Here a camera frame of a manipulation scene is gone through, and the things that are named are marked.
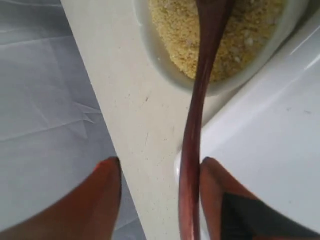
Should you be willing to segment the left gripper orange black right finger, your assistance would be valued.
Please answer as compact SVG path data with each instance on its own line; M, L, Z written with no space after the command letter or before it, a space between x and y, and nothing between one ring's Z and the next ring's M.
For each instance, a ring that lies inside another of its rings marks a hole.
M268 207L211 157L200 164L200 198L211 240L320 238Z

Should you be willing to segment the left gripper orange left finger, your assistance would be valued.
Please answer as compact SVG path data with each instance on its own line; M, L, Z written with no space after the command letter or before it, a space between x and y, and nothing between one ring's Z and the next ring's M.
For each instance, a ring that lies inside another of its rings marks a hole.
M101 161L75 189L39 214L1 231L2 240L110 240L122 195L117 157Z

